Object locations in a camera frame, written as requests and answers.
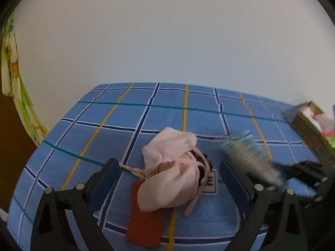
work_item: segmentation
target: white wall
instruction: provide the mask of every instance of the white wall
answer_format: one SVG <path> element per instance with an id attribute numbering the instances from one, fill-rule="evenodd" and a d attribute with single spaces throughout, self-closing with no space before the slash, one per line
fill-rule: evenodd
<path id="1" fill-rule="evenodd" d="M 335 27 L 317 0 L 22 0 L 15 18 L 22 78 L 49 129 L 109 82 L 335 102 Z"/>

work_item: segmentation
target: floral curtain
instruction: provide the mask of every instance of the floral curtain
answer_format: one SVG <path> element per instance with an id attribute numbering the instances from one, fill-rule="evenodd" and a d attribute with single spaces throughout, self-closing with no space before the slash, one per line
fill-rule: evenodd
<path id="1" fill-rule="evenodd" d="M 13 20 L 14 13 L 2 31 L 4 37 L 1 48 L 2 93 L 13 98 L 24 128 L 34 143 L 39 145 L 48 134 L 48 130 L 36 114 L 20 76 Z"/>

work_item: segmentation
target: teal stripe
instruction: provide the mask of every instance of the teal stripe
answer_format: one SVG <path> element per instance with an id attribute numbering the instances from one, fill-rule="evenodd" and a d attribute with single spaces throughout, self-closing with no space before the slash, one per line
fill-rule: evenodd
<path id="1" fill-rule="evenodd" d="M 102 163 L 102 162 L 98 162 L 98 161 L 91 160 L 91 159 L 88 159 L 88 158 L 85 158 L 85 157 L 81 157 L 79 155 L 76 155 L 74 153 L 66 151 L 66 150 L 64 150 L 64 149 L 62 149 L 62 148 L 60 148 L 58 146 L 55 146 L 55 145 L 53 145 L 52 143 L 50 143 L 50 142 L 48 142 L 46 140 L 43 140 L 43 142 L 46 143 L 46 144 L 48 144 L 48 145 L 50 145 L 52 148 L 54 148 L 54 149 L 56 149 L 56 150 L 58 150 L 60 152 L 63 152 L 65 154 L 69 155 L 69 156 L 75 157 L 77 159 L 80 159 L 80 160 L 83 160 L 83 161 L 86 161 L 86 162 L 89 162 L 89 163 L 92 163 L 92 164 L 95 164 L 95 165 L 98 165 L 98 166 L 101 166 L 101 167 L 104 166 L 104 163 Z"/>
<path id="2" fill-rule="evenodd" d="M 123 106 L 141 106 L 141 107 L 158 107 L 158 108 L 169 108 L 169 109 L 180 109 L 180 110 L 194 110 L 194 111 L 201 111 L 201 112 L 207 112 L 207 113 L 215 113 L 215 114 L 223 114 L 223 115 L 231 115 L 236 117 L 244 117 L 244 118 L 255 118 L 259 120 L 265 120 L 265 121 L 276 121 L 281 123 L 287 123 L 290 124 L 287 121 L 284 120 L 277 120 L 272 118 L 264 118 L 264 117 L 258 117 L 258 116 L 249 116 L 249 115 L 242 115 L 242 114 L 236 114 L 236 113 L 230 113 L 230 112 L 220 112 L 220 111 L 214 111 L 214 110 L 206 110 L 206 109 L 200 109 L 200 108 L 184 108 L 184 107 L 172 107 L 172 106 L 160 106 L 160 105 L 146 105 L 146 104 L 131 104 L 131 103 L 115 103 L 115 102 L 87 102 L 87 101 L 79 101 L 78 103 L 86 103 L 86 104 L 100 104 L 100 105 L 123 105 Z"/>
<path id="3" fill-rule="evenodd" d="M 31 222 L 31 224 L 33 224 L 33 221 L 30 219 L 28 214 L 24 211 L 23 207 L 20 205 L 19 201 L 16 199 L 16 197 L 14 195 L 13 195 L 13 198 L 14 198 L 15 202 L 17 203 L 17 205 L 19 206 L 19 208 L 22 210 L 23 214 L 28 218 L 29 222 Z"/>

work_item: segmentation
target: checkered bedsheet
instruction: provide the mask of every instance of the checkered bedsheet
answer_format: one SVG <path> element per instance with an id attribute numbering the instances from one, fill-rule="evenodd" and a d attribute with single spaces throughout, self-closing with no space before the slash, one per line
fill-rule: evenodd
<path id="1" fill-rule="evenodd" d="M 12 198 L 8 229 L 23 250 L 30 250 L 33 220 L 46 187 L 70 189 L 86 182 L 110 157 L 142 168 L 142 147 L 169 126 L 195 133 L 197 147 L 208 155 L 214 171 L 212 186 L 200 197 L 191 215 L 183 216 L 185 206 L 178 209 L 174 239 L 169 239 L 168 233 L 172 210 L 166 210 L 162 244 L 155 250 L 166 250 L 169 240 L 174 240 L 173 250 L 178 251 L 223 250 L 238 230 L 241 214 L 218 174 L 221 161 L 218 146 L 227 135 L 250 130 L 259 146 L 264 146 L 266 140 L 277 162 L 317 161 L 284 122 L 281 110 L 290 107 L 267 98 L 202 86 L 99 85 L 59 121 L 29 159 Z M 249 109 L 256 123 L 250 118 Z M 87 161 L 78 160 L 74 154 L 82 154 Z M 131 183 L 135 180 L 132 174 L 121 172 L 101 210 L 93 215 L 116 251 L 146 250 L 125 241 Z M 300 195 L 312 194 L 294 179 L 289 181 L 289 187 Z M 67 212 L 67 216 L 78 247 L 87 250 L 72 213 Z M 262 243 L 264 232 L 260 230 L 254 250 Z"/>

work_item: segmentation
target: orange object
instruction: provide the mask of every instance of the orange object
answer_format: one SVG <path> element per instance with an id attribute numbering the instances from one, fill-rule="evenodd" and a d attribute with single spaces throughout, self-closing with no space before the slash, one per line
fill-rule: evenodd
<path id="1" fill-rule="evenodd" d="M 159 247 L 163 231 L 164 211 L 142 212 L 137 204 L 137 192 L 144 180 L 136 181 L 131 187 L 130 218 L 126 240 L 145 247 Z"/>

